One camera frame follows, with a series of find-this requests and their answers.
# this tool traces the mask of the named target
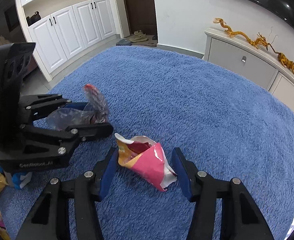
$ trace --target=pink snack bag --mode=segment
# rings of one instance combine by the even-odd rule
[[[156,143],[146,136],[135,136],[130,140],[116,133],[119,147],[118,163],[126,167],[160,191],[177,180],[177,174],[169,166],[164,150],[160,143]]]

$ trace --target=blue shaggy carpet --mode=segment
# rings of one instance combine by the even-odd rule
[[[285,238],[294,217],[294,114],[269,92],[198,58],[132,46],[98,54],[50,93],[81,102],[87,83],[108,100],[114,132],[160,142],[170,165],[171,151],[180,147],[186,159],[214,178],[240,178],[275,240]],[[44,120],[37,125],[46,127]],[[34,172],[22,190],[6,187],[0,209],[11,238],[51,178],[76,178],[111,146],[114,136],[81,143],[67,168]],[[123,167],[96,206],[106,240],[186,239],[194,210],[178,182],[159,192]],[[213,239],[219,238],[218,208]],[[71,237],[77,239],[72,202],[70,211]]]

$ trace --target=screw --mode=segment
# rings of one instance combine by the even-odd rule
[[[57,178],[52,178],[51,181],[50,181],[50,183],[51,183],[52,185],[57,184],[57,182],[58,182],[58,179],[57,179]]]
[[[57,152],[58,152],[59,155],[63,155],[63,154],[66,153],[66,148],[65,147],[60,147]]]
[[[241,180],[238,179],[238,178],[233,178],[232,179],[232,182],[235,183],[235,184],[240,184],[241,183]]]
[[[84,173],[84,176],[85,176],[86,178],[90,178],[90,177],[93,176],[93,175],[94,175],[94,173],[93,173],[92,171],[87,171],[87,172]]]
[[[76,133],[78,133],[78,130],[74,128],[74,129],[71,129],[70,132],[71,132],[72,134],[76,134]]]
[[[207,173],[206,173],[205,171],[198,171],[198,172],[197,172],[197,175],[198,175],[199,177],[206,177],[206,176],[207,176]]]

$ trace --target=golden dragon statue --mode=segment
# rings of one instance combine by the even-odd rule
[[[245,37],[245,39],[247,40],[247,42],[254,46],[255,48],[259,49],[259,45],[264,46],[267,50],[268,50],[268,46],[270,46],[272,48],[272,50],[278,54],[278,60],[280,61],[281,65],[283,65],[284,67],[288,68],[291,70],[291,72],[294,74],[294,62],[287,59],[287,57],[281,53],[281,52],[277,52],[274,50],[274,48],[272,47],[272,45],[270,43],[267,42],[266,38],[264,36],[262,36],[260,33],[258,33],[258,38],[255,41],[252,41],[245,33],[243,32],[233,32],[231,27],[226,25],[226,22],[221,19],[221,18],[215,18],[213,23],[219,23],[221,25],[221,27],[225,28],[225,33],[227,33],[227,35],[229,37],[235,37],[236,35],[242,35]]]

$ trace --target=shoe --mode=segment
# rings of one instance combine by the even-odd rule
[[[136,37],[136,38],[131,38],[129,39],[130,42],[141,42],[141,41],[147,41],[148,38],[146,37],[146,34],[144,34],[143,36],[140,37]]]
[[[135,35],[135,36],[138,36],[138,37],[141,37],[141,36],[143,36],[143,35],[145,35],[145,34],[143,33],[142,30],[139,30],[139,31],[135,31],[135,32],[134,32],[134,35]]]

